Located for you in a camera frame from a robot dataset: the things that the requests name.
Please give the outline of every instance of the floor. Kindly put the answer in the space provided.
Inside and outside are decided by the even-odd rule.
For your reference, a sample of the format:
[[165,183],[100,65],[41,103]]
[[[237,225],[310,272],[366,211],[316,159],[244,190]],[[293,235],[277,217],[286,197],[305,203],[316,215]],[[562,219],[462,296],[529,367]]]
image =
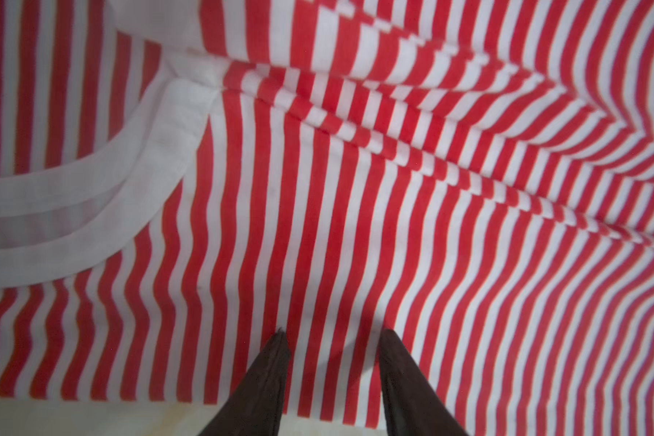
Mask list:
[[[219,407],[168,403],[64,403],[0,399],[0,435],[196,436]],[[284,416],[281,436],[384,436],[374,431]]]

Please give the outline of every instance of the beige floor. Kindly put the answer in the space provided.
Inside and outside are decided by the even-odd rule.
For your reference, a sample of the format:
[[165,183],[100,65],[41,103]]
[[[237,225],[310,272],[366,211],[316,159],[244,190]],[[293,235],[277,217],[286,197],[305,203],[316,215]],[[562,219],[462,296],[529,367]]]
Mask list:
[[[56,403],[0,400],[0,436],[195,436],[215,406],[165,403]],[[384,436],[335,423],[284,416],[281,436]]]

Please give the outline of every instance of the striped garment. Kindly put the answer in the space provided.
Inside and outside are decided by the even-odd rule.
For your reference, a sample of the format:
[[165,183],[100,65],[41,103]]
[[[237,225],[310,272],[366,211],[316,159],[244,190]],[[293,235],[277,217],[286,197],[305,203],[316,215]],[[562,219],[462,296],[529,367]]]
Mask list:
[[0,0],[0,396],[654,435],[654,1]]

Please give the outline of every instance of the striped shirt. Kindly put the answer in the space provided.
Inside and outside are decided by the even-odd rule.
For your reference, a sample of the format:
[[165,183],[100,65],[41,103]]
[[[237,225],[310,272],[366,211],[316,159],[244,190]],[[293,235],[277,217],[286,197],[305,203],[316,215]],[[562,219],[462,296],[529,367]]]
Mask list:
[[654,1],[0,0],[0,396],[654,434]]

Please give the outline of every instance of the red and white striped fabric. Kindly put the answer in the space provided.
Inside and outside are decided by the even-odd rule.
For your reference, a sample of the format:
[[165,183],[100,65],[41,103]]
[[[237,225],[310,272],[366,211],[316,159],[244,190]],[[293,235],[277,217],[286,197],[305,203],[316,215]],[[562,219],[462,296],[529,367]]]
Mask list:
[[0,239],[68,254],[0,275],[0,396],[221,403],[281,327],[287,413],[383,427],[389,327],[470,434],[654,434],[654,1],[0,0],[0,179],[141,107],[195,157],[83,271]]

